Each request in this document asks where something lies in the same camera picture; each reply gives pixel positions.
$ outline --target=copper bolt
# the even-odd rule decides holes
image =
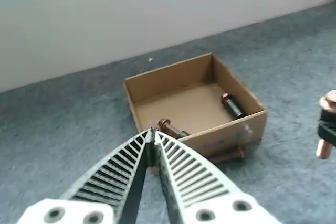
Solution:
[[[328,159],[331,153],[331,149],[332,144],[324,139],[321,139],[317,146],[316,156],[318,156],[320,159]]]
[[[336,114],[336,90],[329,91],[320,99],[320,106],[323,110]],[[321,139],[317,146],[316,156],[320,159],[328,159],[333,145],[328,141]]]
[[[329,91],[320,99],[322,109],[336,114],[336,90]]]
[[[159,125],[160,131],[172,136],[175,139],[179,139],[185,136],[189,136],[189,134],[185,131],[180,131],[174,126],[171,125],[171,122],[169,119],[161,119],[157,123]]]
[[[208,159],[210,162],[214,164],[218,164],[218,163],[228,161],[230,159],[234,159],[234,158],[244,159],[245,157],[246,157],[246,154],[245,154],[244,148],[238,145],[234,148],[228,149],[225,153],[221,155],[209,157]]]

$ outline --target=bolt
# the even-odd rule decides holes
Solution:
[[[175,139],[183,138],[185,136],[189,136],[190,134],[185,131],[180,131],[174,126],[171,125],[171,121],[169,119],[161,119],[157,123],[159,125],[160,131],[172,136]]]
[[[336,114],[336,90],[331,90],[320,99],[323,110]],[[328,159],[333,145],[324,139],[320,139],[316,155],[320,159]]]
[[[331,90],[325,95],[325,100],[330,106],[336,106],[336,90]]]
[[[321,139],[317,146],[316,156],[318,156],[320,159],[328,159],[331,153],[331,149],[332,144],[324,139]]]

